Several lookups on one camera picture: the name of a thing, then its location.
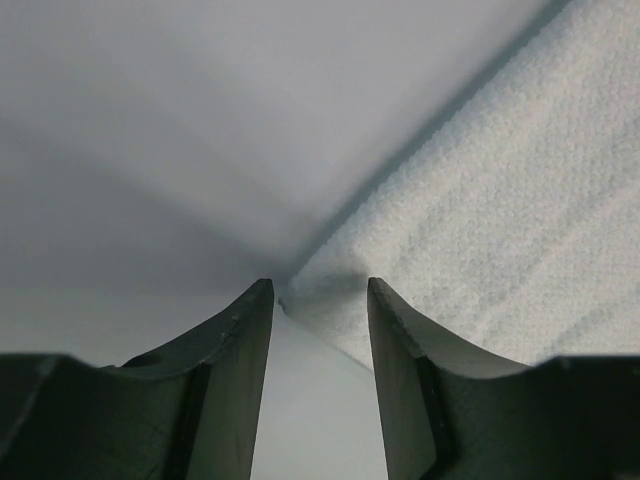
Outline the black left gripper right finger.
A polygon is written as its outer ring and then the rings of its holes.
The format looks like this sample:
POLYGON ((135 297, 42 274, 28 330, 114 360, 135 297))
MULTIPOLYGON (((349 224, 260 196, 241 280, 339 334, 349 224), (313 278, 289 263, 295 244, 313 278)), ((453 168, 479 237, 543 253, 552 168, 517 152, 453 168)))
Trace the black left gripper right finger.
POLYGON ((639 359, 527 366, 424 316, 384 280, 367 313, 392 479, 635 479, 639 359))

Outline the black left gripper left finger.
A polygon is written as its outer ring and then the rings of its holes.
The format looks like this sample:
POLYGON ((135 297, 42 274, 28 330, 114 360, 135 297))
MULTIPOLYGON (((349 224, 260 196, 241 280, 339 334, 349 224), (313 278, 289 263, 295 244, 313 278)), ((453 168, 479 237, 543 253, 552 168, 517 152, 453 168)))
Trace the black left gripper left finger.
POLYGON ((121 366, 58 353, 1 358, 5 479, 247 479, 274 288, 121 366))

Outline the white light blue towel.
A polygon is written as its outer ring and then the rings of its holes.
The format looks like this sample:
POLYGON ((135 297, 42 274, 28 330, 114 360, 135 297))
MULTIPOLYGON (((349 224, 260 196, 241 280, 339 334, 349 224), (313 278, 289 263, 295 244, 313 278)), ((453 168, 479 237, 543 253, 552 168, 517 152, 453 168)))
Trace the white light blue towel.
POLYGON ((284 312, 371 364, 366 285, 507 358, 639 349, 639 5, 571 1, 301 268, 284 312))

